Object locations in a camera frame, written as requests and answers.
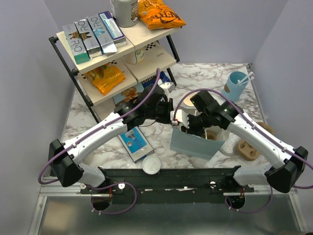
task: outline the blue cup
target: blue cup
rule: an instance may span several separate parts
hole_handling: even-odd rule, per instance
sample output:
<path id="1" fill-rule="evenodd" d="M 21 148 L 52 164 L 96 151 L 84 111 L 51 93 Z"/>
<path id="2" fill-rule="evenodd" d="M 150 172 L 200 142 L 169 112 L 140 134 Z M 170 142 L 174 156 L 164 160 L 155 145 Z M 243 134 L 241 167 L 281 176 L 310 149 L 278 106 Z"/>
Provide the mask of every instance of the blue cup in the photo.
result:
<path id="1" fill-rule="evenodd" d="M 243 72 L 232 72 L 229 75 L 228 80 L 222 90 L 222 94 L 233 102 L 238 101 L 241 93 L 244 91 L 248 83 L 245 83 L 243 86 L 237 85 L 237 83 L 238 80 L 242 80 L 245 76 L 246 74 L 244 74 Z"/>

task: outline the black wire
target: black wire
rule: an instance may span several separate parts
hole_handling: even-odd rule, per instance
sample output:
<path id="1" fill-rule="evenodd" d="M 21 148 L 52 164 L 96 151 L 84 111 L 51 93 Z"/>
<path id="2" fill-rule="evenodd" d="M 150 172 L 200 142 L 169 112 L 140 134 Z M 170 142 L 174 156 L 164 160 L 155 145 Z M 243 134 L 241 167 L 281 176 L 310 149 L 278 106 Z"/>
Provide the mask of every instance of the black wire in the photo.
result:
<path id="1" fill-rule="evenodd" d="M 138 126 L 138 127 L 147 127 L 147 126 L 151 126 L 151 125 L 153 125 L 153 124 L 155 124 L 155 122 L 156 122 L 157 120 L 155 120 L 154 122 L 152 122 L 150 125 L 146 125 L 146 126 Z"/>

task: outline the purple box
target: purple box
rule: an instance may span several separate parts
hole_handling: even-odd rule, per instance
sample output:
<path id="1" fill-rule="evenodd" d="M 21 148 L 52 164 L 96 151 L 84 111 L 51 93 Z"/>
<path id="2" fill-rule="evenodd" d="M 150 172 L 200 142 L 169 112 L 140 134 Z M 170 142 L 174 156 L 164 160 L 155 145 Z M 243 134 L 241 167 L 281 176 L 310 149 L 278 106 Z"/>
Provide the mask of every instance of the purple box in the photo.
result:
<path id="1" fill-rule="evenodd" d="M 105 27 L 107 28 L 116 47 L 123 47 L 127 44 L 126 37 L 122 30 L 118 27 L 109 11 L 99 13 Z"/>

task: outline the gray floor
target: gray floor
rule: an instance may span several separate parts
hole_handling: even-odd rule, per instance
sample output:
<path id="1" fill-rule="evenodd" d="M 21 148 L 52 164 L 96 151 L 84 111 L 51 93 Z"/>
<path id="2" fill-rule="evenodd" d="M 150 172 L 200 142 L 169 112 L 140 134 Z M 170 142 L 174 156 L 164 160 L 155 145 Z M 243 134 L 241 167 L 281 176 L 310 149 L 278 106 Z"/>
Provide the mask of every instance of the gray floor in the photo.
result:
<path id="1" fill-rule="evenodd" d="M 288 195 L 275 195 L 265 211 L 242 214 L 223 204 L 135 205 L 121 215 L 91 213 L 89 197 L 48 197 L 42 235 L 277 235 L 299 227 Z M 267 195 L 248 195 L 246 210 L 268 201 Z M 125 208 L 118 205 L 112 211 Z"/>

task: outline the open box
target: open box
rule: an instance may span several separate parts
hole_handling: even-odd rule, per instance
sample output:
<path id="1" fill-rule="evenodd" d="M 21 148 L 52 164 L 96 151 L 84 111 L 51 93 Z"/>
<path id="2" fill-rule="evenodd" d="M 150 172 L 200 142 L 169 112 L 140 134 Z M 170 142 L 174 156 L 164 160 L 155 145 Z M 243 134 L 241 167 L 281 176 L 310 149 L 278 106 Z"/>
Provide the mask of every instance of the open box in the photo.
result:
<path id="1" fill-rule="evenodd" d="M 210 160 L 228 140 L 229 132 L 218 126 L 206 128 L 205 132 L 207 134 L 200 137 L 182 132 L 179 127 L 173 126 L 170 149 L 193 157 Z"/>

